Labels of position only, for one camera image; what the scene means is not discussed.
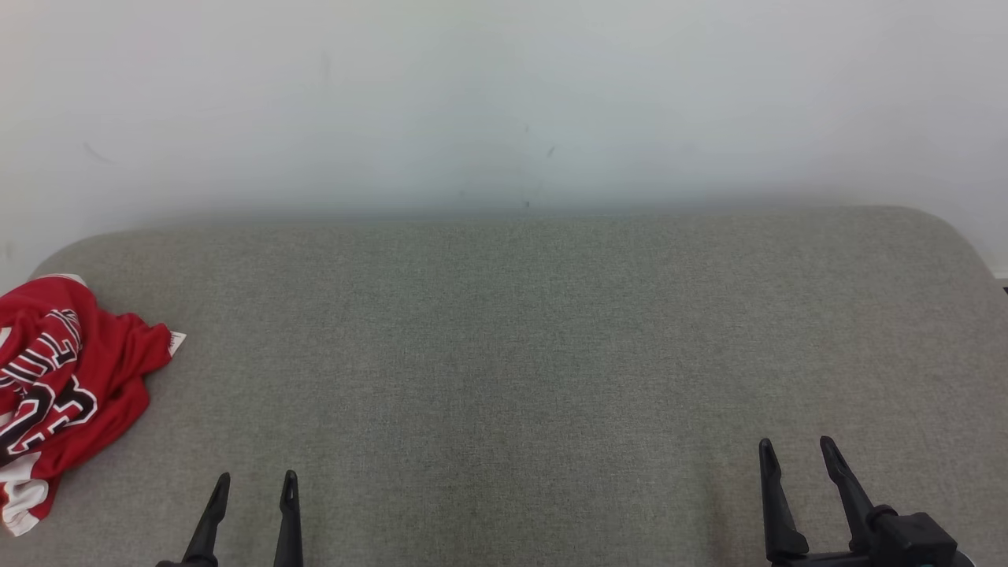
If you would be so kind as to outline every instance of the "printed number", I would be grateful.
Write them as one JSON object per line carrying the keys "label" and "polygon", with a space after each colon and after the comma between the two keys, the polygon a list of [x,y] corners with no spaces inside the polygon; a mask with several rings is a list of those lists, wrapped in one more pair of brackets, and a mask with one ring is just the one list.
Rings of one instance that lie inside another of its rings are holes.
{"label": "printed number", "polygon": [[[71,375],[71,383],[55,396],[48,385],[37,382],[32,384],[21,400],[19,409],[28,407],[28,412],[16,416],[0,429],[0,467],[13,461],[21,453],[37,447],[64,428],[90,421],[98,411],[98,400],[94,393],[81,387],[76,375]],[[73,419],[70,414],[72,408],[78,409]],[[52,420],[48,427],[25,437],[46,419]]]}

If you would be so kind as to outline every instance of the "red fabric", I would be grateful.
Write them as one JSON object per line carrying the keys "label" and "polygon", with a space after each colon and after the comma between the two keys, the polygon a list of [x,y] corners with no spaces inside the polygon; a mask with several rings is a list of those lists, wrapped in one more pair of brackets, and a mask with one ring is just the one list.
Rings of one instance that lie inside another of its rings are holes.
{"label": "red fabric", "polygon": [[171,359],[171,334],[134,314],[102,311],[87,287],[59,275],[0,298],[3,328],[10,331],[0,345],[0,500],[4,524],[20,535],[48,515],[64,471],[146,410],[142,378]]}

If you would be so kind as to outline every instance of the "black mount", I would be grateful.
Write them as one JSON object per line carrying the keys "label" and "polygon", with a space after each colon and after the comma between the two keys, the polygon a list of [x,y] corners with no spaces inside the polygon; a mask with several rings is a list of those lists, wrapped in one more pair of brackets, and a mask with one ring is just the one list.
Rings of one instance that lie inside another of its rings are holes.
{"label": "black mount", "polygon": [[[228,491],[231,475],[224,473],[217,480],[217,486],[210,495],[207,508],[196,525],[196,532],[185,550],[181,563],[161,561],[157,567],[218,567],[214,556],[217,542],[217,525],[224,520],[228,508]],[[283,491],[280,493],[280,536],[276,541],[276,557],[273,567],[303,567],[301,555],[301,507],[297,497],[297,475],[288,470],[283,477]]]}
{"label": "black mount", "polygon": [[830,479],[840,490],[851,530],[850,552],[808,553],[808,542],[794,526],[780,485],[780,463],[769,439],[759,443],[766,558],[774,567],[973,567],[958,544],[924,513],[899,516],[873,506],[837,444],[820,439]]}

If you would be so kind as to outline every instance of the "gray upholstered cushion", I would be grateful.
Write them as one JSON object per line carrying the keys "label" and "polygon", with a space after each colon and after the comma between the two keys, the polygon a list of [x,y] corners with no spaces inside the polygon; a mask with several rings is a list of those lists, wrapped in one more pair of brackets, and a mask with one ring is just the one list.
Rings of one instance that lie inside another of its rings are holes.
{"label": "gray upholstered cushion", "polygon": [[223,567],[762,565],[757,443],[844,549],[817,438],[869,494],[1008,557],[1008,297],[904,209],[179,228],[57,253],[188,333],[5,566],[178,559],[233,475]]}

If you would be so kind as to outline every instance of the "black plastic prong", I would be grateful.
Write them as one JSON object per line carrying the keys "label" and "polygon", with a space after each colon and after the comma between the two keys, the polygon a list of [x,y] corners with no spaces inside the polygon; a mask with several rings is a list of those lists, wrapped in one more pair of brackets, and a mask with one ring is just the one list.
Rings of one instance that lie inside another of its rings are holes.
{"label": "black plastic prong", "polygon": [[288,470],[280,494],[280,536],[276,541],[273,567],[303,567],[301,549],[301,505],[297,497],[297,474]]}
{"label": "black plastic prong", "polygon": [[823,460],[830,479],[840,490],[840,500],[844,503],[844,515],[851,529],[850,548],[853,552],[867,553],[871,549],[871,529],[868,527],[868,515],[872,512],[872,500],[858,482],[847,460],[833,439],[820,438],[823,449]]}
{"label": "black plastic prong", "polygon": [[775,563],[805,555],[808,542],[794,526],[791,508],[780,485],[780,463],[769,439],[759,442],[759,468],[767,561]]}
{"label": "black plastic prong", "polygon": [[225,472],[217,479],[214,493],[210,495],[206,509],[196,526],[190,547],[185,550],[182,563],[217,567],[214,545],[217,543],[217,525],[224,520],[228,509],[228,492],[231,490],[231,475]]}

